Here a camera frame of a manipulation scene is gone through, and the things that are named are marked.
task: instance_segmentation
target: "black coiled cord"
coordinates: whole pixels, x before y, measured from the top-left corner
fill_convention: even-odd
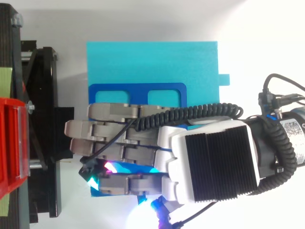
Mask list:
[[[272,190],[284,184],[291,178],[297,168],[297,161],[295,157],[295,150],[287,136],[287,133],[283,129],[282,125],[269,121],[265,117],[257,116],[264,120],[264,129],[270,136],[274,146],[277,150],[277,159],[284,171],[274,176],[266,177],[262,179],[256,191],[250,195],[258,195],[263,192]]]
[[[233,119],[241,117],[244,110],[235,104],[208,104],[174,108],[148,117],[135,120],[135,130],[143,131],[159,128],[164,125],[181,125],[189,119],[206,118],[214,116],[228,116]]]

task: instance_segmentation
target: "white wall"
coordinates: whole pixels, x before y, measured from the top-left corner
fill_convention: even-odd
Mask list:
[[[259,113],[257,95],[265,77],[280,73],[305,85],[304,6],[301,0],[11,0],[23,14],[22,39],[51,46],[59,54],[61,106],[86,116],[86,41],[219,41],[220,73],[231,75],[221,102]],[[275,93],[299,92],[273,80]],[[63,209],[57,219],[39,215],[34,229],[125,228],[134,197],[90,198],[78,176],[79,158],[61,162]],[[223,202],[185,228],[277,228],[303,226],[305,168],[284,186],[257,197]],[[182,220],[202,205],[173,213]]]

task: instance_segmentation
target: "metal bolt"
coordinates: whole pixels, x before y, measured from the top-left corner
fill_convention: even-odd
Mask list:
[[[11,19],[11,24],[13,27],[21,28],[23,26],[22,15],[19,13],[14,14],[13,18]]]
[[[32,101],[30,100],[27,104],[27,110],[29,112],[29,114],[33,113],[33,110],[35,110],[35,105],[32,103]]]

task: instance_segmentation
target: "led light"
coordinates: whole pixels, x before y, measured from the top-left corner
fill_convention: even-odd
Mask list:
[[[91,177],[91,179],[88,181],[88,185],[90,185],[92,188],[94,188],[95,190],[99,191],[99,185],[98,183],[95,182],[95,180],[93,179],[93,177]]]
[[[112,171],[112,173],[117,173],[118,171],[115,169],[115,167],[110,163],[107,162],[104,166],[106,169]]]
[[[149,172],[150,173],[159,173],[159,170],[156,168],[152,168]]]
[[[127,229],[158,229],[159,219],[151,203],[147,200],[132,210],[127,219]]]

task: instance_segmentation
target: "black cable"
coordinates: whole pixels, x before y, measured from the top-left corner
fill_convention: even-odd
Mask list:
[[[124,132],[132,126],[132,124],[136,121],[136,119],[132,119],[129,121],[129,123],[124,126],[124,128],[113,138],[111,139],[108,143],[106,143],[101,149],[99,149],[98,151],[96,151],[93,155],[89,156],[89,157],[83,157],[81,158],[81,162],[83,164],[88,163],[89,161],[95,159],[96,157],[98,157],[105,149],[107,149],[109,146],[111,146],[122,134],[124,134]]]
[[[208,210],[209,208],[211,208],[213,205],[215,205],[217,202],[212,202],[210,204],[208,204],[207,206],[205,206],[203,209],[201,209],[200,211],[198,211],[197,213],[193,214],[191,217],[183,220],[183,221],[180,221],[180,222],[177,222],[177,223],[174,223],[173,224],[173,229],[178,229],[180,227],[182,227],[184,224],[188,223],[189,221],[193,220],[194,218],[196,218],[197,216],[201,215],[202,213],[204,213],[206,210]]]
[[[296,94],[298,97],[297,98],[293,98],[295,101],[292,101],[293,103],[296,102],[297,104],[303,105],[305,106],[305,103],[300,102],[300,100],[305,100],[305,96],[301,95],[301,94]],[[283,97],[284,95],[282,94],[275,94],[276,97]]]
[[[257,190],[250,194],[251,196],[261,194],[284,184],[291,178],[297,168],[294,148],[282,125],[261,115],[256,115],[256,117],[264,121],[264,129],[276,148],[276,156],[284,171],[262,179]]]
[[[135,121],[135,130],[143,131],[159,128],[164,125],[181,125],[189,119],[228,116],[238,119],[244,113],[244,110],[235,104],[204,104],[200,106],[190,106],[186,108],[178,107],[167,110],[148,117],[137,118]]]
[[[300,88],[301,90],[305,91],[305,87],[303,87],[302,85],[298,84],[297,82],[285,77],[285,76],[282,76],[280,74],[276,74],[276,73],[273,73],[273,74],[270,74],[268,75],[268,77],[266,78],[265,82],[264,82],[264,86],[263,86],[263,89],[265,91],[268,91],[268,85],[269,85],[269,82],[272,78],[278,78],[278,79],[281,79],[281,80],[284,80],[288,83],[291,83],[292,85]]]

